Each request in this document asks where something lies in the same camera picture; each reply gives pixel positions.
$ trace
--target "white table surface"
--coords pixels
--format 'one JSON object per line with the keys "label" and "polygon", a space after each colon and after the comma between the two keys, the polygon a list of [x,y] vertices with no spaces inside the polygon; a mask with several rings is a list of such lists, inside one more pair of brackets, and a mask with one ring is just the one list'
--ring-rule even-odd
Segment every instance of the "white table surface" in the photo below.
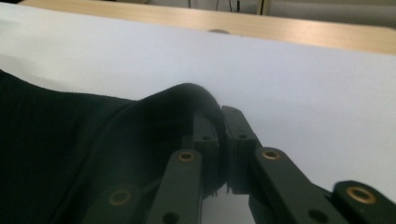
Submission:
{"label": "white table surface", "polygon": [[[41,87],[141,99],[183,82],[241,109],[315,184],[353,179],[396,201],[396,56],[0,3],[0,69]],[[253,223],[246,197],[203,223]]]}

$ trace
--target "black cloth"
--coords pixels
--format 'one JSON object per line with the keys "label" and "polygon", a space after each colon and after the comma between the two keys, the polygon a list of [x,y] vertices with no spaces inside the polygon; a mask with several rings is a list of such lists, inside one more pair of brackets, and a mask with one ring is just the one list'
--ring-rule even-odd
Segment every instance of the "black cloth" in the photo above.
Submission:
{"label": "black cloth", "polygon": [[17,3],[21,2],[21,1],[22,0],[1,0],[0,2],[17,4]]}
{"label": "black cloth", "polygon": [[50,91],[0,70],[0,223],[79,223],[108,187],[143,188],[162,176],[198,110],[223,148],[219,105],[199,86],[131,101]]}

